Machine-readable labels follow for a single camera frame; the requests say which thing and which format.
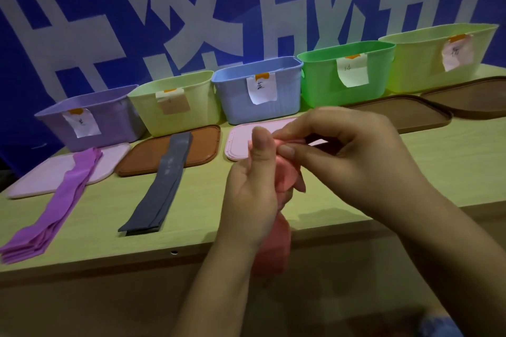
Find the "brown bin lid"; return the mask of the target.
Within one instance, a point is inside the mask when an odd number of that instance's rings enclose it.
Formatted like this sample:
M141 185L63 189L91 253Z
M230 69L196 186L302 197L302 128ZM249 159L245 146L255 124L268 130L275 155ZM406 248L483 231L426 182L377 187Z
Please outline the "brown bin lid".
M345 105L346 108L374 112L387 117L399 134L442 128L453 114L415 95L392 95Z
M438 88L422 93L421 98L458 118L490 120L506 117L506 76Z
M209 125L191 131L193 136L184 168L204 165L218 154L221 139L219 125ZM156 173L161 157L168 151L171 137L153 137L135 145L116 166L115 174L130 177Z

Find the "person's right forearm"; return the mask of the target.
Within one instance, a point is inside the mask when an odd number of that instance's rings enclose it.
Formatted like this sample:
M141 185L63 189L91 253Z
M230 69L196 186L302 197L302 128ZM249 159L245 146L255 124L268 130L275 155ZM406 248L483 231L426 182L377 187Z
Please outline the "person's right forearm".
M389 227L464 337L506 337L506 251L459 207L431 190L409 194Z

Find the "pink elastic band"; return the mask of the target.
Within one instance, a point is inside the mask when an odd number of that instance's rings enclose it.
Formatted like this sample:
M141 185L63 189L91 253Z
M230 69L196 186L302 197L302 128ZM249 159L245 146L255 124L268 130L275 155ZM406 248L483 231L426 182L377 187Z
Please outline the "pink elastic band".
M300 184L305 188L300 165L276 155L274 189L278 212L273 226L256 254L252 265L253 276L269 276L282 273L288 266L291 229L281 210L285 205L285 194Z

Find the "large yellow-green plastic bin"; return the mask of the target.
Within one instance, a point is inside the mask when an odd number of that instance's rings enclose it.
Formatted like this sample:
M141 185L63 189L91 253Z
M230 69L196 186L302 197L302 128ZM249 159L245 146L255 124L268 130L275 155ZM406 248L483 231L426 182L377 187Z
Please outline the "large yellow-green plastic bin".
M387 90L417 93L470 81L498 27L493 23L452 23L379 38L396 45ZM442 64L443 46L449 37L461 33L473 35L474 61L446 72Z

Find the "person's right hand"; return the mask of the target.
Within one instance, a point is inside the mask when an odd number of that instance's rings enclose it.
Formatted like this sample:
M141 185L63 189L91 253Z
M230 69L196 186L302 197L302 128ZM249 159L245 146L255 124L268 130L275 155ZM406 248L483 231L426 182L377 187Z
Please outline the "person's right hand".
M283 143L341 143L336 173L342 201L389 226L390 210L409 194L432 190L397 130L385 117L319 107L273 133Z

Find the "purple elastic band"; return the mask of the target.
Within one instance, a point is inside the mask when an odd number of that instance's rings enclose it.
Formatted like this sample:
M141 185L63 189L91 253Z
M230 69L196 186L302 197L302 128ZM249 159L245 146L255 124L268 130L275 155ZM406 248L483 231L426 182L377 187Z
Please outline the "purple elastic band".
M37 221L17 231L0 247L3 264L18 263L46 252L48 246L80 200L86 184L103 156L91 148L73 155L74 167L64 174L61 184Z

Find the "blue plastic bin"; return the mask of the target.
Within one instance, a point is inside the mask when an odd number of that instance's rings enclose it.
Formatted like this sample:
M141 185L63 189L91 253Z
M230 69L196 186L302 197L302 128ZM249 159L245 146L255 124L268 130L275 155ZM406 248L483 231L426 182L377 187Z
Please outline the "blue plastic bin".
M216 71L216 88L227 121L232 125L290 116L300 110L300 81L303 62L293 56L261 60ZM275 72L278 99L255 105L251 102L246 78L263 72Z

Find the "pale pink paper label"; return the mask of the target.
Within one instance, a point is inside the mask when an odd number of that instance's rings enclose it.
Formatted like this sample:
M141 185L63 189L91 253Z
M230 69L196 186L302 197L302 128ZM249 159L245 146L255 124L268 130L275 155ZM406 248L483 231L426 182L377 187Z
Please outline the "pale pink paper label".
M448 38L442 49L442 64L446 72L474 61L473 35L456 34Z

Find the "white paper label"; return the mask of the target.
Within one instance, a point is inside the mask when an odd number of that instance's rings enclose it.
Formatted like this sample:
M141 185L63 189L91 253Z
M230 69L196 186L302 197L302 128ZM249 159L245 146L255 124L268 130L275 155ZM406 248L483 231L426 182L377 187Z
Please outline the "white paper label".
M275 72L263 72L246 78L250 100L255 105L278 99Z
M346 88L369 84L368 56L354 54L336 59L338 77Z
M77 138L102 134L95 117L87 108L67 110L62 116L70 124Z

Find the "tan paper label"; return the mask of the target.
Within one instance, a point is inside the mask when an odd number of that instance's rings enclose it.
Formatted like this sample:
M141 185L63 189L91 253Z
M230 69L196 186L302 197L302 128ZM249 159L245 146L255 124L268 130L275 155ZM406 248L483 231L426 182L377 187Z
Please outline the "tan paper label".
M157 106L164 115L176 115L191 110L184 88L174 88L155 93Z

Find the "grey elastic band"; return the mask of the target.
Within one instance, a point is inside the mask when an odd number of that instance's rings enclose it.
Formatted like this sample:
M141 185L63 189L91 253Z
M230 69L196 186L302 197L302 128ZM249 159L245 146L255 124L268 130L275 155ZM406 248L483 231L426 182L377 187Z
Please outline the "grey elastic band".
M191 132L174 134L170 137L167 151L161 156L153 183L130 219L118 229L118 232L132 236L160 231L179 188L192 141Z

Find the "green plastic bin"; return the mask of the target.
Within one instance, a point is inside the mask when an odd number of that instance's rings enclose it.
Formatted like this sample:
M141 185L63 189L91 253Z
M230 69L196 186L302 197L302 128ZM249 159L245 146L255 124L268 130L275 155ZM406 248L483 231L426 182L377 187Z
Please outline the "green plastic bin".
M312 108L344 106L379 98L385 92L396 45L383 41L362 41L315 49L297 55L304 64L301 95ZM354 54L368 56L369 84L346 88L338 77L336 59Z

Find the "person's left hand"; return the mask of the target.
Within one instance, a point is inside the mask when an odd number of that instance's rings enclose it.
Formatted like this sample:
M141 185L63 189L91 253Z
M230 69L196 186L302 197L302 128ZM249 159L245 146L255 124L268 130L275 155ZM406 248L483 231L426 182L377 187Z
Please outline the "person's left hand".
M287 192L285 204L293 190L305 192L306 186L299 184ZM250 156L237 161L227 177L215 244L257 250L269 234L277 212L275 190L254 191L250 185Z

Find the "purple plastic bin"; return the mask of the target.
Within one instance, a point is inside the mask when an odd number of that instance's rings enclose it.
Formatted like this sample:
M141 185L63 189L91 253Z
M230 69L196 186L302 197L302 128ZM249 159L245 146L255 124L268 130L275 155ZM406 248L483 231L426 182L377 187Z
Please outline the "purple plastic bin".
M67 98L35 114L71 152L92 147L131 143L141 138L146 126L128 98L138 85L128 85L105 91ZM101 135L77 138L62 113L74 108L87 108L98 123Z

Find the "blue and white banner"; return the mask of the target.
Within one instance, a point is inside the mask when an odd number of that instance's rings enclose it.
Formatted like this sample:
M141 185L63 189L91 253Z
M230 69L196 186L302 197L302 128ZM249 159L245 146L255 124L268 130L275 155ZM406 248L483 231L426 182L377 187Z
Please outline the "blue and white banner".
M506 67L506 0L0 0L0 163L61 149L35 114L69 97L469 22Z

